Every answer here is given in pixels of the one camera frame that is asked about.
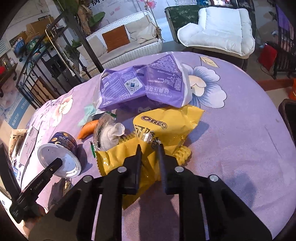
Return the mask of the left hand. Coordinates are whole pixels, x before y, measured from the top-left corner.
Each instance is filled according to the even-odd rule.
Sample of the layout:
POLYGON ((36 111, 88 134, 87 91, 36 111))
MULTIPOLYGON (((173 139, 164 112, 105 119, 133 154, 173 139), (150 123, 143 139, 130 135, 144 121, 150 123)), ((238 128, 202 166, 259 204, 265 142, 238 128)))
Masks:
POLYGON ((23 230, 25 232, 26 237, 29 237, 30 231, 33 229, 36 223, 40 221, 40 219, 45 216, 46 212, 43 206, 38 205, 40 216, 29 218, 27 221, 23 223, 23 230))

